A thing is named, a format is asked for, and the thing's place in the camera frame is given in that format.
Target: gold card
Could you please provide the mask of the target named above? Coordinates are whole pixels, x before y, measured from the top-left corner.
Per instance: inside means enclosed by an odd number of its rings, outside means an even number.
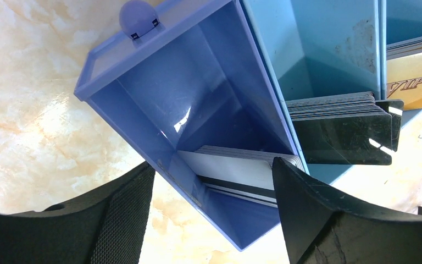
[[[387,61],[387,98],[403,100],[405,110],[422,108],[422,52]]]

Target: box compartment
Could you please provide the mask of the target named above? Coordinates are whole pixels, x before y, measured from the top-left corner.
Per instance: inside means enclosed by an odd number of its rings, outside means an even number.
[[[177,150],[295,145],[239,2],[157,11],[160,25],[139,40],[119,33],[90,52],[75,95],[243,250],[280,222],[277,209],[208,190]]]
[[[285,101],[364,91],[385,98],[385,1],[242,1],[301,157]],[[351,168],[307,167],[327,183]]]

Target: marble countertop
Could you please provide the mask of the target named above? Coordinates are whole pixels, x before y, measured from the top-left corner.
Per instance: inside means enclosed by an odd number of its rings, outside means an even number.
[[[73,96],[87,52],[120,30],[125,0],[0,1],[0,213],[40,211],[123,175],[143,159]],[[156,5],[161,0],[150,0]],[[335,184],[406,212],[422,205],[422,115],[388,167]],[[141,263],[288,263],[280,227],[238,252],[156,176]]]

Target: black stripe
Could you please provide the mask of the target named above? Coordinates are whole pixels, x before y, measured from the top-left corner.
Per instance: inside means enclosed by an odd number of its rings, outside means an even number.
[[[267,202],[267,203],[270,203],[270,204],[273,204],[273,205],[277,205],[277,202],[271,202],[271,201],[267,201],[267,200],[264,200],[264,199],[255,198],[255,197],[251,197],[251,196],[248,196],[248,195],[243,195],[243,194],[236,194],[235,192],[221,190],[221,189],[217,189],[217,188],[213,188],[213,187],[209,187],[209,186],[208,186],[208,188],[210,188],[212,190],[216,190],[216,191],[222,191],[222,192],[228,193],[228,194],[238,195],[238,196],[242,196],[242,197],[245,197],[245,198],[249,198],[249,199],[258,200],[258,201],[261,201],[261,202]]]
[[[255,186],[250,186],[250,185],[244,185],[240,183],[233,183],[231,181],[226,181],[226,180],[208,178],[201,175],[197,175],[197,176],[202,182],[207,183],[207,184],[226,187],[226,188],[234,189],[237,191],[244,191],[246,193],[257,194],[257,195],[276,199],[276,194],[274,193],[273,190],[263,189],[260,187],[255,187]]]
[[[404,46],[408,46],[408,45],[414,45],[414,44],[417,44],[417,43],[422,43],[422,40],[415,40],[413,42],[400,44],[400,45],[397,45],[397,46],[394,46],[394,47],[386,48],[386,50],[392,50],[392,49],[395,49],[395,48],[404,47]]]

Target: lid knob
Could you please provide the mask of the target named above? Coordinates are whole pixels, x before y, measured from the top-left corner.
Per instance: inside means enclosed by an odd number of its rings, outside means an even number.
[[[130,0],[120,9],[119,23],[122,31],[131,39],[139,39],[159,24],[158,13],[141,0]]]

